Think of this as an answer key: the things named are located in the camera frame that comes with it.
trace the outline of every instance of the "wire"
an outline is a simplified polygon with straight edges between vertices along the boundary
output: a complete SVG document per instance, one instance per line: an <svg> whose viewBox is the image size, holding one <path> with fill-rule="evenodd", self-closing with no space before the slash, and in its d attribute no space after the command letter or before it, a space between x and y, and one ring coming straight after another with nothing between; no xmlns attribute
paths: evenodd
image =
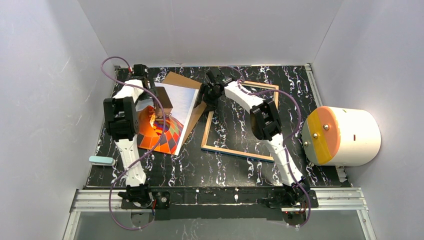
<svg viewBox="0 0 424 240"><path fill-rule="evenodd" d="M165 116L165 110L164 110L164 107L162 106L162 104L161 104L161 102L159 101L159 99L155 96L155 94L153 94L151 91L149 91L149 90L147 90L146 88L144 88L144 87L141 87L141 86L137 86L137 85L133 85L133 84L126 84L125 82L122 82L122 81L119 81L118 79L116 79L116 78L114 78L113 76L111 76L111 75L109 75L106 71L105 71L105 69L103 68L103 65L108 61L108 60L110 60L110 59L121 59L121 60L123 60L127 65L128 65L128 69L131 71L131 66L130 66L130 64L128 63L128 61L127 60L125 60L123 57L120 57L120 56L110 56L110 57L108 57L108 58L106 58L105 60L103 60L103 62L100 64L100 69L101 69L101 71L103 72L103 74L104 75L106 75L106 77L108 77L108 78L110 78L110 79L112 79L113 81L115 81L116 83L118 83L118 84L120 84L120 85L123 85L123 86L130 86L130 87L133 87L133 88L138 88L138 89L141 89L141 90L143 90L144 92L146 92L147 94L149 94L156 102L157 102L157 105L159 106L159 108L160 108L160 110L162 111L162 115L163 116ZM165 127L166 127L166 121L163 121L163 126L162 126L162 129L165 129ZM162 138L164 137L164 135L165 134L161 134L160 135L160 137L159 137L159 140L157 141L157 143L150 149L150 150L148 150L143 156L141 156L139 159L137 159L137 160L135 160L133 163L131 163L117 178L116 178L116 180L112 183L112 185L110 186L110 191L109 191L109 212L110 212L110 215L112 216L112 219L113 219L113 221L118 225L118 226L120 226L121 228L123 228L123 229L126 229L126 230L140 230L140 229L143 229L143 228L145 228L145 227L147 227L150 223L153 223L153 221L152 222L149 222L148 224L146 224L146 225L144 225L144 226L140 226L140 227L127 227L127 226L124 226L124 225L122 225L121 223L119 223L118 222L118 220L116 219L116 217L114 216L114 214L113 214L113 212L112 212L112 190L114 189L114 187L115 187L115 185L117 184L117 182L126 174L126 173L128 173L128 170L130 169L130 168L132 168L134 165L136 165L137 163L139 163L142 159L144 159L147 155L149 155L150 153L152 153L153 152L153 150L159 145L159 143L161 142L161 140L162 140Z"/></svg>
<svg viewBox="0 0 424 240"><path fill-rule="evenodd" d="M156 199L154 200L153 206L151 207L151 214L153 214L153 217L155 216L155 207L156 207Z"/></svg>
<svg viewBox="0 0 424 240"><path fill-rule="evenodd" d="M220 67L220 69L221 68L229 68L229 69L235 70L236 72L238 72L240 74L241 78L239 78L237 80L237 85L238 85L238 88L243 93L245 93L245 94L248 94L248 95L261 95L261 94L266 94L266 93L271 93L271 92L278 92L280 94L285 95L286 97L288 97L293 102L294 107L295 107L296 112L297 112L297 124L296 124L296 127L294 127L293 131L287 137L285 137L282 140L282 145L284 146L284 152L285 152L285 158L287 159L288 171L290 172L290 175L293 178L293 180L296 183L296 185L300 188L300 190L302 190L302 192L306 196L306 201L307 201L306 204L307 204L308 214L307 214L306 220L302 224L300 224L299 227L304 226L308 222L308 220L309 220L309 218L311 216L311 198L309 197L309 194L306 192L306 190L296 180L295 175L293 174L292 167L290 166L290 161L289 161L289 151L287 150L287 147L286 147L286 144L285 144L285 142L288 139L291 139L300 130L300 128L301 128L302 114L301 114L301 109L299 108L298 103L296 102L296 100L290 94L288 94L285 91L281 91L281 90L277 90L277 89L268 89L268 90L265 90L265 91L260 91L260 92L255 92L255 93L245 91L242 88L242 86L241 86L241 83L243 83L245 81L245 76L242 74L242 72L240 70L238 70L237 68L232 67L232 66L223 66L223 67Z"/></svg>

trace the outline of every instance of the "white wall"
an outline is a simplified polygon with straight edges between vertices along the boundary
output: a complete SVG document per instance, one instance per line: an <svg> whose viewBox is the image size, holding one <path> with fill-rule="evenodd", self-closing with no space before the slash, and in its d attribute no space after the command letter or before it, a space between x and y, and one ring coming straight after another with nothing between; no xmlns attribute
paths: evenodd
<svg viewBox="0 0 424 240"><path fill-rule="evenodd" d="M112 87L106 57L77 0L0 3L1 239L62 239Z"/></svg>
<svg viewBox="0 0 424 240"><path fill-rule="evenodd" d="M312 62L342 0L79 2L109 56L216 66Z"/></svg>
<svg viewBox="0 0 424 240"><path fill-rule="evenodd" d="M378 239L424 234L423 23L423 1L346 0L312 65L325 105L365 109L380 127L377 157L347 169Z"/></svg>

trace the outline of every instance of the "yellow stripe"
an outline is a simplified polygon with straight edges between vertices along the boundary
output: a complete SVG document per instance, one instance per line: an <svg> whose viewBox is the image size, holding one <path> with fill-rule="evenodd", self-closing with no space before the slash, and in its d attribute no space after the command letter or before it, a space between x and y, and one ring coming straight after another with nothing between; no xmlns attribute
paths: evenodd
<svg viewBox="0 0 424 240"><path fill-rule="evenodd" d="M307 117L307 124L309 126L309 133L311 137L313 134L318 134L317 138L312 137L313 149L315 150L316 159L320 165L330 162L332 159L326 138L323 134L318 111L314 110Z"/></svg>

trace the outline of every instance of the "metal frame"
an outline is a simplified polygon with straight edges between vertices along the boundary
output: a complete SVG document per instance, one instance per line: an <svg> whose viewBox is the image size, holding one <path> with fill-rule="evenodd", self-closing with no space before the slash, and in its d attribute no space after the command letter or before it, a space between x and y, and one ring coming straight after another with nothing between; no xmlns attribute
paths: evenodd
<svg viewBox="0 0 424 240"><path fill-rule="evenodd" d="M307 79L309 80L309 85L312 88L313 99L315 99L315 103L317 107L321 107L323 102L321 101L320 93L318 92L317 84L315 83L314 74L312 74L311 64L305 64Z"/></svg>
<svg viewBox="0 0 424 240"><path fill-rule="evenodd" d="M373 227L368 216L368 205L360 187L313 187L319 207L312 211L356 210L365 239L375 240ZM150 209L122 209L120 190L113 190L111 207L114 212L151 212ZM293 211L294 208L282 208L281 211ZM80 220L81 212L109 212L109 190L77 190L70 208L69 220L63 236L64 240L73 240Z"/></svg>

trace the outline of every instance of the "glass panel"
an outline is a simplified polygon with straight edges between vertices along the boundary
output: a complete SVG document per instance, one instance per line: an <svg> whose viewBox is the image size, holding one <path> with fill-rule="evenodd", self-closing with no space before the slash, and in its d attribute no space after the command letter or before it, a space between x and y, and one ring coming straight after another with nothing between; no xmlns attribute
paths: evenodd
<svg viewBox="0 0 424 240"><path fill-rule="evenodd" d="M132 226L131 213L116 212L125 226ZM150 214L133 217L140 226ZM142 231L129 231L116 225L108 212L82 212L76 240L365 240L356 210L313 211L309 222L296 230L266 219L178 219L154 221Z"/></svg>

